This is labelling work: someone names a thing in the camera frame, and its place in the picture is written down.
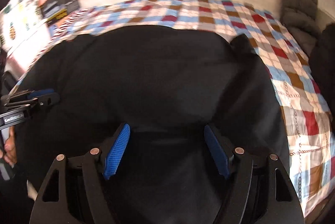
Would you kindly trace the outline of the person's left hand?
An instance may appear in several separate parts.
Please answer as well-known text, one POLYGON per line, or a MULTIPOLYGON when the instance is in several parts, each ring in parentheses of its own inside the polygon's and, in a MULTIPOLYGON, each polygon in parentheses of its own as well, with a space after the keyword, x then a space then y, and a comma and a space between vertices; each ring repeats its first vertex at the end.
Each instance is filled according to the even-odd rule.
POLYGON ((10 166, 14 166, 17 163, 14 127, 9 128, 9 137, 5 141, 4 151, 1 151, 0 156, 1 159, 7 162, 10 166))

